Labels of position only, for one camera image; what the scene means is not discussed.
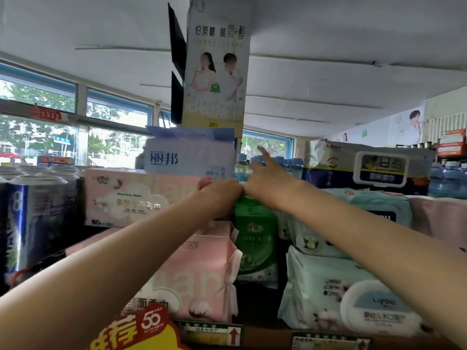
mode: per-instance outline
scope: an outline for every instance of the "ceiling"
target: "ceiling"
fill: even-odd
[[[167,107],[167,2],[185,30],[189,0],[3,0],[0,51]],[[245,125],[330,135],[467,85],[467,0],[252,2]]]

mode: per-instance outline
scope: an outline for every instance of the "red promotional sign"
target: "red promotional sign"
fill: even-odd
[[[67,113],[62,113],[61,111],[50,108],[34,107],[32,117],[57,123],[68,123]]]
[[[167,308],[151,303],[144,310],[116,318],[91,342],[88,350],[180,349],[189,350],[180,341],[177,327]]]

